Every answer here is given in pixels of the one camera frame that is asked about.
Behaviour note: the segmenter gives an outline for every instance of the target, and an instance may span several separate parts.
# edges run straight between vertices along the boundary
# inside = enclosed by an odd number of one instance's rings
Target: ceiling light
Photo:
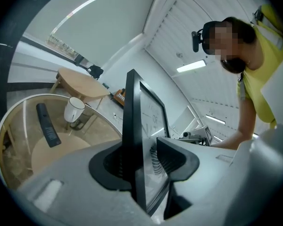
[[[94,1],[96,1],[96,0],[88,0],[88,1],[86,1],[85,3],[83,3],[82,5],[78,6],[75,10],[73,10],[70,14],[68,14],[68,15],[57,25],[57,27],[54,28],[54,30],[53,30],[51,33],[54,34],[54,33],[58,30],[58,28],[59,28],[60,26],[62,26],[62,24],[63,24],[64,22],[66,22],[66,20],[67,20],[68,18],[70,18],[73,14],[75,14],[76,12],[78,12],[79,10],[81,10],[83,7],[87,6],[88,4],[90,4],[90,3],[94,2]]]
[[[179,68],[177,68],[177,71],[179,73],[181,73],[181,72],[185,72],[185,71],[188,71],[188,70],[198,69],[198,68],[201,68],[201,67],[204,67],[204,66],[206,66],[206,63],[204,62],[204,60],[200,60],[200,61],[191,63],[189,65],[179,67]]]
[[[218,137],[216,137],[216,136],[214,136],[217,140],[219,140],[219,141],[223,141],[223,140],[221,140],[220,138],[218,138]]]
[[[217,121],[217,122],[219,122],[219,123],[225,125],[225,121],[222,121],[222,120],[220,120],[220,119],[217,119],[217,118],[212,117],[212,116],[209,116],[209,115],[206,115],[206,117],[209,118],[209,119],[211,119],[211,120]]]

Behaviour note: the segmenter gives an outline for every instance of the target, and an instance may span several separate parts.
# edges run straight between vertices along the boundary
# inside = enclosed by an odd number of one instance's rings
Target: small wooden table
[[[50,90],[51,94],[60,83],[71,96],[77,97],[85,103],[100,99],[96,109],[98,109],[103,97],[110,95],[110,92],[101,83],[87,74],[60,68],[56,78],[57,81]]]

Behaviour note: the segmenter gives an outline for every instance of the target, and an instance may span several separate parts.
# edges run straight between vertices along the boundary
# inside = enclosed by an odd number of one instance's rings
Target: woman
[[[272,25],[283,32],[272,7],[264,5],[261,11]],[[241,99],[240,84],[237,83],[240,119],[237,131],[215,147],[237,149],[239,144],[252,138],[256,114],[259,118],[276,125],[275,117],[260,90],[283,60],[283,36],[258,22],[269,33],[276,35],[281,44],[271,42],[259,30],[234,17],[222,22],[205,24],[202,32],[204,51],[219,56],[221,65],[231,73],[243,73],[245,99]]]

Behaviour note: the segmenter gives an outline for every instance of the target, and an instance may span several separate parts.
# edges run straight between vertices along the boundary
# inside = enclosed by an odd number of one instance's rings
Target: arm
[[[237,131],[227,140],[214,144],[214,147],[237,150],[243,141],[252,139],[256,122],[256,110],[251,99],[240,100],[239,125]]]

